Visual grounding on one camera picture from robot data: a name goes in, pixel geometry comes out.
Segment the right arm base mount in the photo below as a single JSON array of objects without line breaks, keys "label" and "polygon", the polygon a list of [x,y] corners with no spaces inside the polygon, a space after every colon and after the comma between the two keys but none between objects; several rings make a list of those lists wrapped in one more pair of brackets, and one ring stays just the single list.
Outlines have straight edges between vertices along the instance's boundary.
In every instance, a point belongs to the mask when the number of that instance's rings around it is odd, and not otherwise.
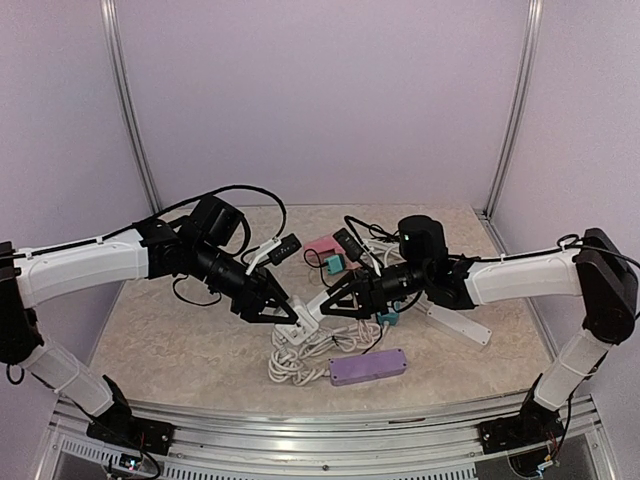
[{"label": "right arm base mount", "polygon": [[518,413],[481,422],[477,430],[483,453],[493,454],[558,439],[564,426],[558,413]]}]

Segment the white usb charger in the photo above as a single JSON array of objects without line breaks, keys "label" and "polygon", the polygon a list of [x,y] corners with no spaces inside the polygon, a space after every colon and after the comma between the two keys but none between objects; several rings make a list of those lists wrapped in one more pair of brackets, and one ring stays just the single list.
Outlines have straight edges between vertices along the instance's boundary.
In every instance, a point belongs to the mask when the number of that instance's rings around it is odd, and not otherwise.
[{"label": "white usb charger", "polygon": [[329,295],[326,292],[319,293],[309,301],[303,301],[299,296],[293,296],[288,301],[288,304],[298,317],[296,325],[319,325],[325,318],[325,315],[321,311],[321,306],[328,299]]}]

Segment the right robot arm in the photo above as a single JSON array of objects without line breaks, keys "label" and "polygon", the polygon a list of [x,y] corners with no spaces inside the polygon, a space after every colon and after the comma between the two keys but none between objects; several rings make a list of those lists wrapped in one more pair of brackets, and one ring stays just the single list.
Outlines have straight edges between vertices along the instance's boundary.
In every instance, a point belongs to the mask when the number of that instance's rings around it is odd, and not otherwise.
[{"label": "right robot arm", "polygon": [[362,266],[344,275],[328,290],[321,312],[367,319],[412,294],[452,311],[520,298],[583,300],[580,329],[534,382],[511,423],[512,436],[523,444],[535,442],[549,429],[558,410],[609,350],[631,336],[639,317],[639,265],[599,228],[566,235],[548,250],[467,257],[449,252],[440,222],[412,215],[398,223],[398,244],[401,262],[379,270]]}]

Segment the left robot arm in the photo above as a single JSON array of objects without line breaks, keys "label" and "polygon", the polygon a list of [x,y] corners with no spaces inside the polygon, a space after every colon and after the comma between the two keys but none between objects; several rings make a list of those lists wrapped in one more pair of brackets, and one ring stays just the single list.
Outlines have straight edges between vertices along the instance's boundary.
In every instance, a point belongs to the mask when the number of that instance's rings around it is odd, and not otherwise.
[{"label": "left robot arm", "polygon": [[248,323],[293,325],[298,316],[271,272],[223,249],[245,223],[240,210],[207,194],[171,223],[151,217],[119,233],[41,250],[2,243],[2,364],[72,400],[118,444],[133,443],[140,424],[117,384],[41,333],[36,306],[103,284],[184,275],[229,298],[231,312]]}]

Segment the white multi socket adapter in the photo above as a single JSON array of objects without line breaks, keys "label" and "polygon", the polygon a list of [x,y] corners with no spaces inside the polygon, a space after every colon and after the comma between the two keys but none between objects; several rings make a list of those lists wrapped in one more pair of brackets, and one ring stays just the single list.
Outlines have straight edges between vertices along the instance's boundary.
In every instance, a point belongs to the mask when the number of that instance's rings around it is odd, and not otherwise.
[{"label": "white multi socket adapter", "polygon": [[295,324],[277,324],[274,328],[288,343],[300,346],[319,330],[319,323],[315,320],[298,320]]}]

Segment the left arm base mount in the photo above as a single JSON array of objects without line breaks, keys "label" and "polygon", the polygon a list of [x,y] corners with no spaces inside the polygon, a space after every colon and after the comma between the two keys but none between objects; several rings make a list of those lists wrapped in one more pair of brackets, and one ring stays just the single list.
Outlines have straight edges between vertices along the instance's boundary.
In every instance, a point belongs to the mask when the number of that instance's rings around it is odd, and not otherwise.
[{"label": "left arm base mount", "polygon": [[91,420],[86,434],[105,443],[166,456],[175,429],[168,422],[136,417],[129,412],[107,411]]}]

